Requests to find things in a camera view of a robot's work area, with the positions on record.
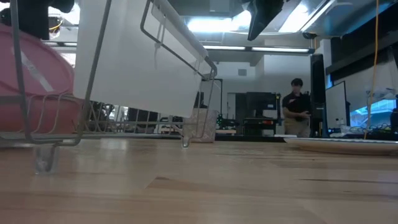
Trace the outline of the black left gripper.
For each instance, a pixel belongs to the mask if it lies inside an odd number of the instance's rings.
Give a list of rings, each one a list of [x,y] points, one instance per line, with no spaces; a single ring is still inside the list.
[[[49,39],[48,8],[69,13],[75,0],[18,0],[19,28],[38,39]]]

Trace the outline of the pink plate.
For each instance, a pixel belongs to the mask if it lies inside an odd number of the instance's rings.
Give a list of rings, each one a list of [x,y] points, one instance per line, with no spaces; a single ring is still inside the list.
[[[68,95],[29,96],[30,131],[38,134],[71,134],[80,118],[82,101]],[[0,132],[24,131],[20,105],[0,105]]]
[[[73,91],[72,66],[39,39],[19,33],[27,95],[59,95]],[[18,94],[12,28],[0,24],[0,95]]]

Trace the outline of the white plate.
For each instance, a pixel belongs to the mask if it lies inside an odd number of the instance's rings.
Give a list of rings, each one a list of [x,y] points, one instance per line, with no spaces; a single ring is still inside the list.
[[[284,141],[293,147],[313,152],[373,156],[398,152],[398,141],[342,138],[284,138]]]

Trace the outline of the ceiling light strip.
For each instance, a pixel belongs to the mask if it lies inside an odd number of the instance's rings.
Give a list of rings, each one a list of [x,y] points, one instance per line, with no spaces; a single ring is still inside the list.
[[[281,52],[281,53],[301,53],[307,54],[313,52],[313,49],[284,48],[284,47],[242,47],[242,46],[217,46],[204,45],[207,50],[232,50],[247,52]]]

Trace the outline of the black tall panel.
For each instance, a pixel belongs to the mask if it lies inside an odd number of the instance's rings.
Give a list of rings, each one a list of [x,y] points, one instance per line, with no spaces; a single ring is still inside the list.
[[[310,79],[311,79],[311,118],[310,118],[310,136],[313,138],[322,137],[323,123],[325,116],[325,68],[322,54],[313,54],[310,56]]]

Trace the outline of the black equipment stand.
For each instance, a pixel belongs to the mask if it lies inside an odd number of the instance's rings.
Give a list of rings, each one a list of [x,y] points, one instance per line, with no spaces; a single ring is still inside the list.
[[[280,94],[246,92],[235,95],[237,132],[243,136],[271,136],[282,124]]]

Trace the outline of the person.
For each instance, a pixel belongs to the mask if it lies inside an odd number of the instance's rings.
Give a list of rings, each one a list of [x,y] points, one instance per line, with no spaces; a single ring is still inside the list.
[[[303,94],[303,81],[294,78],[291,81],[292,91],[282,100],[285,134],[295,135],[298,138],[310,136],[310,96]]]

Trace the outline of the translucent white cutlery holder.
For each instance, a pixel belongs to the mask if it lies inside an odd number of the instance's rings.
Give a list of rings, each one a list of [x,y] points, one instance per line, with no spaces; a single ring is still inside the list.
[[[168,0],[81,0],[73,94],[187,118],[216,74]]]

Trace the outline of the white board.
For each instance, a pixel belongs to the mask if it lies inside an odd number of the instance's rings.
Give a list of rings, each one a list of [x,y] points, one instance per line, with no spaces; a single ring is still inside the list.
[[[347,125],[347,100],[345,81],[325,90],[326,121],[328,129],[340,129]]]

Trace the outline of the blue-lit screen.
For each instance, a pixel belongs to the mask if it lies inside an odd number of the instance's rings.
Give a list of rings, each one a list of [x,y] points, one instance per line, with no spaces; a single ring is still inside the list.
[[[397,108],[396,100],[381,100],[371,105],[369,126],[385,127],[391,124],[390,116],[393,109]],[[364,106],[350,112],[350,126],[365,128],[368,125],[368,107]]]

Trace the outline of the black metal table frame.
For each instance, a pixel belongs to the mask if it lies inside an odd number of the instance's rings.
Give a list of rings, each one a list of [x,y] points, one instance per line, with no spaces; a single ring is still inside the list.
[[[398,141],[398,134],[368,134],[368,140],[378,141]],[[284,137],[267,137],[267,136],[227,136],[216,135],[215,141],[237,141],[237,142],[285,142]]]

